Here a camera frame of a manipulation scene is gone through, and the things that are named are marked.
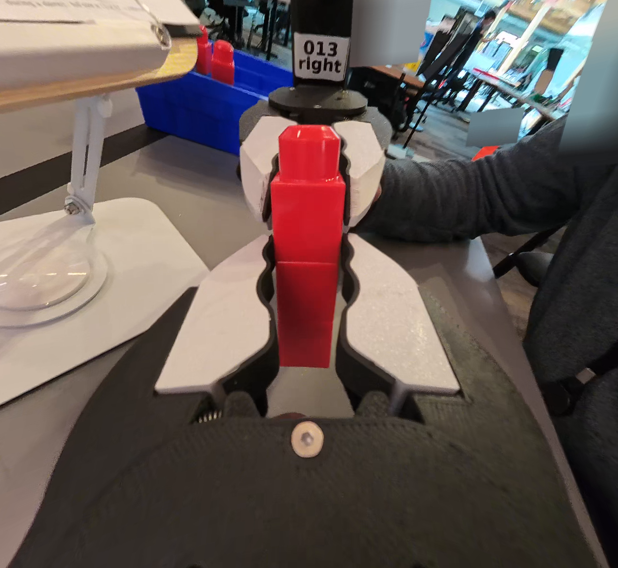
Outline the black floor lamp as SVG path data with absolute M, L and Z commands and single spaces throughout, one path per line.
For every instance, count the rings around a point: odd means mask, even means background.
M 267 50 L 266 50 L 266 58 L 265 58 L 267 62 L 271 60 L 278 5 L 279 5 L 279 0 L 272 0 L 270 12 L 269 12 L 269 25 L 268 25 L 268 32 L 267 32 Z

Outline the grey desk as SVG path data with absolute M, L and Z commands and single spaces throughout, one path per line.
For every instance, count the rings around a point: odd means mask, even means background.
M 152 201 L 205 265 L 214 268 L 264 230 L 247 208 L 236 164 L 233 155 L 166 137 L 102 167 L 97 199 Z M 545 433 L 591 549 L 600 566 L 608 567 L 482 241 L 423 245 L 369 240 L 425 286 L 510 376 Z M 10 564 L 31 526 L 76 419 L 129 346 L 1 406 L 1 567 Z

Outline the blue plastic bin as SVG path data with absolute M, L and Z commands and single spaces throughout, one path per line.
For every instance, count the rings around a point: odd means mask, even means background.
M 293 83 L 291 70 L 236 50 L 235 83 L 223 84 L 195 71 L 138 87 L 145 124 L 155 130 L 238 156 L 243 113 Z

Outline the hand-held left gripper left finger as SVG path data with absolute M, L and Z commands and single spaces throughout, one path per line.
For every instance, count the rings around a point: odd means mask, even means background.
M 208 394 L 222 407 L 236 391 L 267 414 L 279 371 L 273 238 L 261 235 L 210 271 L 197 287 L 155 384 L 157 394 Z

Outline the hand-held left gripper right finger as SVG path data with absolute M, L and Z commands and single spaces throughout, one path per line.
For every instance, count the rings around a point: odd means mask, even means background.
M 335 369 L 352 407 L 385 394 L 392 414 L 412 410 L 413 394 L 453 396 L 460 385 L 414 278 L 357 234 L 342 240 L 345 306 Z

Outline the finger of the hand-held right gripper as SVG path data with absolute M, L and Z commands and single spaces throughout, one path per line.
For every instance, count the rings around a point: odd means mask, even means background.
M 343 142 L 349 179 L 349 216 L 347 227 L 354 228 L 369 212 L 381 184 L 386 161 L 373 126 L 361 121 L 340 121 L 336 132 Z
M 253 217 L 272 231 L 272 217 L 267 216 L 269 185 L 274 176 L 279 153 L 279 136 L 290 126 L 280 116 L 263 116 L 240 146 L 240 173 L 245 202 Z

